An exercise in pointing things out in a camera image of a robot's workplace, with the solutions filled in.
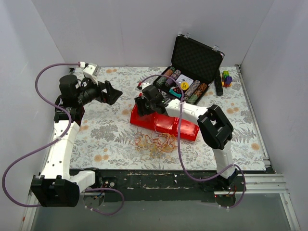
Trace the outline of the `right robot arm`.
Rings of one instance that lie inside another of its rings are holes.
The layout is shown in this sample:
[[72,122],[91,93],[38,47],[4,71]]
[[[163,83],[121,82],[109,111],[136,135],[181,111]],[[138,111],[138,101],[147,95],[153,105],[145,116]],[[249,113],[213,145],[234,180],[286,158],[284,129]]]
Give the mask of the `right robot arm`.
[[135,98],[139,116],[158,113],[186,120],[197,125],[204,142],[213,150],[216,162],[216,175],[204,179],[193,177],[185,169],[184,173],[192,180],[207,183],[214,189],[229,191],[235,186],[238,171],[231,154],[233,126],[217,105],[200,107],[182,102],[179,99],[164,97],[156,86],[140,83],[137,88],[141,95]]

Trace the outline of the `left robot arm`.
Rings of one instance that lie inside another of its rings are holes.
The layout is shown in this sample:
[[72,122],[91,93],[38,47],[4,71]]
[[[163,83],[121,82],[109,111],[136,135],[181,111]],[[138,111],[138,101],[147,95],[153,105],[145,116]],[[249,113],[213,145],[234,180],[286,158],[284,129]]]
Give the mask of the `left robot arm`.
[[109,81],[94,83],[90,78],[79,81],[69,74],[59,80],[60,96],[55,104],[53,144],[41,174],[31,182],[31,191],[43,207],[75,207],[86,189],[98,192],[102,180],[95,169],[70,175],[73,146],[84,115],[84,105],[96,100],[113,105],[123,94]]

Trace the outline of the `red compartment tray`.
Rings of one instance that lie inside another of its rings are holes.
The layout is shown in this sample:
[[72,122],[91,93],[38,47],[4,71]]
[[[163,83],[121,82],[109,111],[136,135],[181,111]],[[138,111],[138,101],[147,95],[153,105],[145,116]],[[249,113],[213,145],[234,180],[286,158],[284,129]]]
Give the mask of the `red compartment tray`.
[[[168,133],[178,136],[179,119],[169,117],[158,113],[140,117],[137,112],[137,106],[134,105],[130,114],[130,123],[141,128],[146,128],[160,133]],[[185,140],[195,141],[199,132],[199,127],[186,120],[181,121],[180,137]]]

